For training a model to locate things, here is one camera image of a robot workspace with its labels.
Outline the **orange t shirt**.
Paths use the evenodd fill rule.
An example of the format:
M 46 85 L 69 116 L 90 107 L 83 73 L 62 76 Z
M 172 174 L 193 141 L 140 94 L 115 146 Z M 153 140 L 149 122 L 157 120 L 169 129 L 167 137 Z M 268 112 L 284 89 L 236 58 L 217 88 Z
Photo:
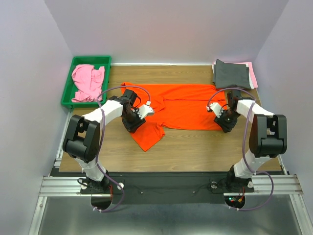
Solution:
M 134 91 L 139 99 L 136 106 L 151 101 L 152 116 L 145 118 L 131 136 L 147 151 L 165 136 L 164 128 L 178 130 L 220 131 L 214 122 L 215 114 L 206 109 L 208 101 L 226 104 L 225 93 L 217 92 L 215 86 L 204 84 L 132 84 L 122 83 L 122 91 Z

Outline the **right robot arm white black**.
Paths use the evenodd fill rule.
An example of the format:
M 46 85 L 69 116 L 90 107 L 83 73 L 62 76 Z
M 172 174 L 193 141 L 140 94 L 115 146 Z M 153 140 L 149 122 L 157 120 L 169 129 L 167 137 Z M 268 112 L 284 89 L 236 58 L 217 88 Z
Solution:
M 252 97 L 241 95 L 240 89 L 227 93 L 225 109 L 218 102 L 210 102 L 207 110 L 215 114 L 214 122 L 224 133 L 237 124 L 238 117 L 246 118 L 242 151 L 243 156 L 227 172 L 222 189 L 237 192 L 253 190 L 252 176 L 269 160 L 287 150 L 287 118 L 265 110 Z

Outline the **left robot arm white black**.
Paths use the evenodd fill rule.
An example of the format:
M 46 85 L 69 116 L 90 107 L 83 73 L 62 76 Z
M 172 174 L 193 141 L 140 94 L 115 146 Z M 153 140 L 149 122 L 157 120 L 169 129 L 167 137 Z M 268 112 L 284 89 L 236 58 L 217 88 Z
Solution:
M 82 190 L 104 193 L 110 186 L 108 171 L 98 160 L 106 125 L 121 117 L 126 130 L 135 133 L 145 123 L 145 117 L 154 113 L 150 100 L 135 107 L 137 98 L 134 91 L 126 89 L 121 97 L 112 96 L 94 111 L 70 118 L 62 149 L 86 174 L 85 179 L 78 180 Z

